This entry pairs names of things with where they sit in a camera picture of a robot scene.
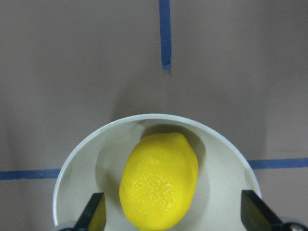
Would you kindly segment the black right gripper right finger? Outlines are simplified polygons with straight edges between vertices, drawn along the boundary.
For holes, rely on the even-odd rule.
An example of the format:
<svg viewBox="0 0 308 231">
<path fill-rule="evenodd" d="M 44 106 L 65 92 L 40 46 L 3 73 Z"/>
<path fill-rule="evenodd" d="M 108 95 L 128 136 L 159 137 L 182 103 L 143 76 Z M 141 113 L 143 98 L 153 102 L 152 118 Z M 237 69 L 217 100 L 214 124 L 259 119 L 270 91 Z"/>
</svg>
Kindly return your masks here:
<svg viewBox="0 0 308 231">
<path fill-rule="evenodd" d="M 241 192 L 241 221 L 247 231 L 288 231 L 289 227 L 253 190 Z"/>
</svg>

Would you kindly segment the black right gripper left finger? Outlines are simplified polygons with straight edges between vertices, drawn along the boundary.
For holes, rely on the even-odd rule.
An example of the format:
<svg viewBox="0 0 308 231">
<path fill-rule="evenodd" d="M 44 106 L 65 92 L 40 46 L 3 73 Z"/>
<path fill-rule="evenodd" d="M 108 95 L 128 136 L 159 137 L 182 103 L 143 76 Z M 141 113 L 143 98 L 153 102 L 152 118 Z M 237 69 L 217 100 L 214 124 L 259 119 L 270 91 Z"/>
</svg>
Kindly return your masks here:
<svg viewBox="0 0 308 231">
<path fill-rule="evenodd" d="M 103 231 L 106 226 L 105 195 L 94 193 L 74 225 L 75 231 Z"/>
</svg>

